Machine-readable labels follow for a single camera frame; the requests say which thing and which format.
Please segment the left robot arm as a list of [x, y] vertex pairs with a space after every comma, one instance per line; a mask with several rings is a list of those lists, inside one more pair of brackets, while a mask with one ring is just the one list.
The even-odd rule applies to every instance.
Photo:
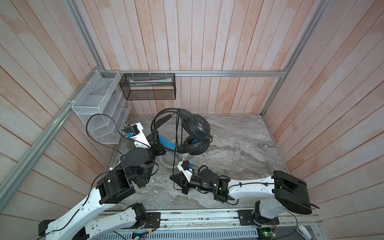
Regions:
[[125, 210], [104, 218], [98, 216], [133, 195], [135, 186], [149, 183], [156, 157], [166, 150], [158, 131], [148, 136], [149, 148], [133, 148], [121, 156], [121, 162], [102, 173], [93, 189], [75, 207], [56, 220], [39, 223], [38, 235], [47, 240], [95, 240], [105, 234], [130, 227], [148, 227], [149, 216], [143, 204], [135, 203]]

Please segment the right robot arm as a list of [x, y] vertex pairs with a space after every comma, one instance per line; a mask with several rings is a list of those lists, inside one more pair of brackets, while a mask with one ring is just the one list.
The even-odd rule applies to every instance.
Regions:
[[312, 214], [307, 183], [283, 171], [274, 171], [272, 176], [257, 180], [234, 180], [220, 178], [206, 168], [194, 175], [179, 166], [180, 173], [171, 175], [183, 194], [195, 189], [204, 194], [211, 193], [214, 200], [226, 203], [243, 198], [256, 198], [256, 217], [273, 219], [284, 212], [299, 215]]

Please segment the white headphones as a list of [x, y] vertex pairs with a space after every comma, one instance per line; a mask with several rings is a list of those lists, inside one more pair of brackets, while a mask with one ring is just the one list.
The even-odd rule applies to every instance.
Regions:
[[179, 162], [186, 161], [188, 154], [167, 151], [165, 155], [158, 156], [159, 162], [167, 169], [177, 168]]

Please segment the black and blue headphones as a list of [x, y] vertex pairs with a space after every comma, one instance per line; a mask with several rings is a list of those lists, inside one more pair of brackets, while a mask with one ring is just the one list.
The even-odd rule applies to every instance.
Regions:
[[151, 122], [151, 132], [157, 130], [176, 115], [181, 120], [182, 128], [189, 134], [189, 137], [179, 145], [169, 147], [169, 150], [180, 153], [197, 156], [208, 150], [213, 137], [211, 135], [211, 126], [208, 121], [198, 114], [193, 114], [186, 109], [167, 108], [157, 113]]

